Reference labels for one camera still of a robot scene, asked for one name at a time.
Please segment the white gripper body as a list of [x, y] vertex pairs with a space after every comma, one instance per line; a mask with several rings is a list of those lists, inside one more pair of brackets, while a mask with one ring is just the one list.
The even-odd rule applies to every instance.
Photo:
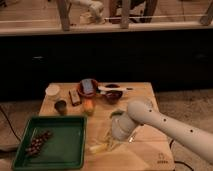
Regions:
[[111, 131], [109, 131], [107, 133], [107, 149], [108, 150], [114, 150], [114, 149], [118, 148], [122, 144], [123, 144], [123, 141], [116, 139], [112, 135]]

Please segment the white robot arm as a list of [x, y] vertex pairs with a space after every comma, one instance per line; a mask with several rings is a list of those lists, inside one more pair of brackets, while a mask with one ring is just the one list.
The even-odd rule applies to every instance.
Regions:
[[125, 141], [139, 125], [149, 125], [213, 165], [213, 133], [160, 113], [148, 98], [130, 100], [124, 112], [111, 118], [111, 135], [116, 140]]

